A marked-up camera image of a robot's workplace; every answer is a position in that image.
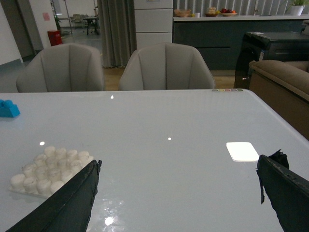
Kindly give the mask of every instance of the blue toy block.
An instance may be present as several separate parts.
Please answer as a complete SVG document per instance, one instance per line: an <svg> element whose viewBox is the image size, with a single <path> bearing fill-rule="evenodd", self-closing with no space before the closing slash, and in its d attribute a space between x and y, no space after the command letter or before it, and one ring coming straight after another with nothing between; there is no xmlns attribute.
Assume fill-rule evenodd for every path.
<svg viewBox="0 0 309 232"><path fill-rule="evenodd" d="M0 117L16 117L20 115L17 105L14 105L11 100L0 99Z"/></svg>

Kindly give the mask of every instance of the wooden floor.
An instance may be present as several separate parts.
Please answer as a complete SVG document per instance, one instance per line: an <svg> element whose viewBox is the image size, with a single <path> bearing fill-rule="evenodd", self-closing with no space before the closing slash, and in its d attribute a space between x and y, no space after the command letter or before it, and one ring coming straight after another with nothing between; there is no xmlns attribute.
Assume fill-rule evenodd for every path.
<svg viewBox="0 0 309 232"><path fill-rule="evenodd" d="M104 68L105 90L118 91L119 80L124 72L124 68ZM234 76L215 76L216 88L233 88Z"/></svg>

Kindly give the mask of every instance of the red trash bin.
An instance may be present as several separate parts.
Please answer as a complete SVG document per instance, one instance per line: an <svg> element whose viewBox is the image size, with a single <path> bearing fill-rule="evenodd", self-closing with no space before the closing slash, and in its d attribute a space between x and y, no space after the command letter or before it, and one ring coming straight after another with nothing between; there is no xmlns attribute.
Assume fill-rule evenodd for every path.
<svg viewBox="0 0 309 232"><path fill-rule="evenodd" d="M48 37L51 46L62 44L60 31L59 30L49 30Z"/></svg>

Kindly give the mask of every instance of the sofa cushion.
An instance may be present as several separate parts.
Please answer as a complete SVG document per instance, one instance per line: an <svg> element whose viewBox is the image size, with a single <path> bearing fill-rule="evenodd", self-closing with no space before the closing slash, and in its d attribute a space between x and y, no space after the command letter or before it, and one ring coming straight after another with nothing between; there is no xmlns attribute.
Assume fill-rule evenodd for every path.
<svg viewBox="0 0 309 232"><path fill-rule="evenodd" d="M309 73L278 60L252 61L249 66L264 77L309 101Z"/></svg>

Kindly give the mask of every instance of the white cabinet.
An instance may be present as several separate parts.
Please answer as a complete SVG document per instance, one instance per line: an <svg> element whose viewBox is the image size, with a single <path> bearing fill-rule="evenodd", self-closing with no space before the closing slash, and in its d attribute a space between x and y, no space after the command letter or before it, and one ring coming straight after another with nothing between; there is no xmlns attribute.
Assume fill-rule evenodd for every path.
<svg viewBox="0 0 309 232"><path fill-rule="evenodd" d="M173 1L134 0L137 48L172 42Z"/></svg>

